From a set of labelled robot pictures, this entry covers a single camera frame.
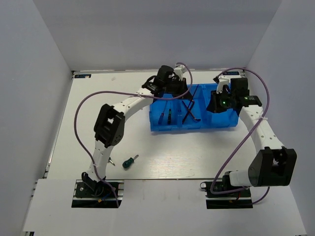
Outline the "medium brown hex key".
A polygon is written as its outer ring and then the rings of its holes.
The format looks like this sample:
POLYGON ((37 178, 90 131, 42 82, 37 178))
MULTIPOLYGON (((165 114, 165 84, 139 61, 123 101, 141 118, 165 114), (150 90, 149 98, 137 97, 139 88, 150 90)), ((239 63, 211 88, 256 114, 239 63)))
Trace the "medium brown hex key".
POLYGON ((193 119, 194 121, 201 121, 201 119, 196 118, 196 117, 193 115, 193 113, 191 112, 191 109, 188 107, 188 105, 185 104, 184 101, 182 102, 182 104, 183 104, 184 107, 186 108, 187 114, 189 114, 189 115, 192 117, 192 119, 193 119))

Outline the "black green precision screwdriver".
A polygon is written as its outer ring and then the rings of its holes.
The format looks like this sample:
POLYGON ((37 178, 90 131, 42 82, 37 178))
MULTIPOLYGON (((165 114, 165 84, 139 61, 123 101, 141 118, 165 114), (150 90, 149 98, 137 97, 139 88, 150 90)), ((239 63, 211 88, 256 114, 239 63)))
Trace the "black green precision screwdriver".
POLYGON ((168 111, 168 118, 167 118, 167 124, 168 124, 168 125, 171 124, 171 115, 172 115, 172 110, 169 109, 169 111, 168 111))

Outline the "large brown hex key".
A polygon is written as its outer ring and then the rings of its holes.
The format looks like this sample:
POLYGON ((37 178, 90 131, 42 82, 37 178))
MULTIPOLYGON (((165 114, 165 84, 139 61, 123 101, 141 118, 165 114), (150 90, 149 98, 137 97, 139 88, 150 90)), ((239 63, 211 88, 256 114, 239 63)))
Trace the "large brown hex key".
POLYGON ((185 107, 186 110, 187 110, 187 113, 186 113, 186 115, 184 116, 184 118, 183 118, 183 120, 182 120, 182 124, 184 124, 184 122, 186 121, 188 115, 190 115, 194 120, 196 120, 195 117, 194 117, 194 115, 193 115, 192 112, 191 112, 191 110, 192 110, 192 108, 193 108, 193 106, 194 106, 194 104, 195 104, 195 101, 192 100, 192 101, 190 101, 189 103, 192 103, 192 105, 191 105, 190 108, 189 108, 189 106, 187 106, 187 105, 185 104, 184 101, 182 101, 182 104, 184 105, 184 107, 185 107))

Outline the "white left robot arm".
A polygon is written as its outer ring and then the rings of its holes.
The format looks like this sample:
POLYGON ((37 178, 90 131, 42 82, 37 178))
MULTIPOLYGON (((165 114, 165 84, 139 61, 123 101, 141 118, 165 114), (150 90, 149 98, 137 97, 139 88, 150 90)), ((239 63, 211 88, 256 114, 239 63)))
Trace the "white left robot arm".
POLYGON ((165 93, 172 98, 189 98, 191 96, 184 73, 190 70, 183 63, 177 63, 175 68, 163 65, 157 74, 151 76, 141 88, 124 101, 114 105, 104 104, 94 125, 95 148, 91 155, 91 165, 82 173, 82 181, 93 196, 99 196, 104 190, 106 166, 113 150, 123 138, 125 122, 142 108, 163 98, 165 93))

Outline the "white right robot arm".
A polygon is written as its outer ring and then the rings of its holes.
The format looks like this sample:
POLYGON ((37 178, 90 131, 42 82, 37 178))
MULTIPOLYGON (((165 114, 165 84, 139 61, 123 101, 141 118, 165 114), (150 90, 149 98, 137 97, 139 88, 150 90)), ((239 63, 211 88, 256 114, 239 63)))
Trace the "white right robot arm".
POLYGON ((247 187, 288 186, 297 153, 277 138, 265 116, 267 110, 256 95, 250 95, 247 78, 215 77, 214 81, 218 86, 211 92, 207 110, 235 111, 249 132, 245 138, 252 139, 257 154, 247 169, 225 173, 222 187, 211 184, 211 193, 234 196, 247 187))

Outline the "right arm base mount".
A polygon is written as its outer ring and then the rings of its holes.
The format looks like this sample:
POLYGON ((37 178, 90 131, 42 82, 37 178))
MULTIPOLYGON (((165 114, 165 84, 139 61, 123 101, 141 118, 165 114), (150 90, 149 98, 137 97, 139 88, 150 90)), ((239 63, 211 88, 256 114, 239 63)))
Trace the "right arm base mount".
POLYGON ((206 208, 207 209, 247 209, 253 208, 252 197, 249 189, 216 195, 211 193, 211 181, 201 182, 201 190, 206 192, 206 208))

